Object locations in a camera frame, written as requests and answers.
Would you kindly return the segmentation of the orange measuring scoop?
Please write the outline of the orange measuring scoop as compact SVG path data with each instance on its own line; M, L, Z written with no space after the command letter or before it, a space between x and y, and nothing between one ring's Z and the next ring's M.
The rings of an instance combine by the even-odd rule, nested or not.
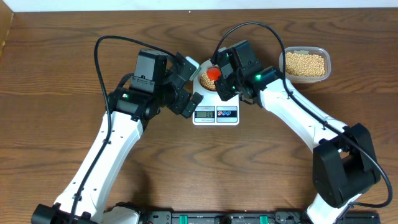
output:
M210 80L216 81L221 76L221 71L218 67L211 67L206 71L206 74Z

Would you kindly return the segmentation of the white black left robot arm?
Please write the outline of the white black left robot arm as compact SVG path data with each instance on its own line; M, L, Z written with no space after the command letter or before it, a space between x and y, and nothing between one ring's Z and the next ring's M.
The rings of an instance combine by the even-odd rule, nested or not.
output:
M184 89L199 71L199 63L190 57L141 50L135 71L106 95L98 135L78 172L51 207L37 206L31 222L101 223L114 181L149 120L163 107L190 118L203 99Z

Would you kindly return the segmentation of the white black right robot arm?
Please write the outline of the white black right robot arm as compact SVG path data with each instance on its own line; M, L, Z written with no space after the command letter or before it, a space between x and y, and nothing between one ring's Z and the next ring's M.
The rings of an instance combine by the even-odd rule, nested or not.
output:
M223 101L242 94L288 125L312 152L317 196L307 208L310 223L335 223L382 177L370 132L347 126L301 95L275 68L264 68L246 40L216 50L211 58L221 76L216 90Z

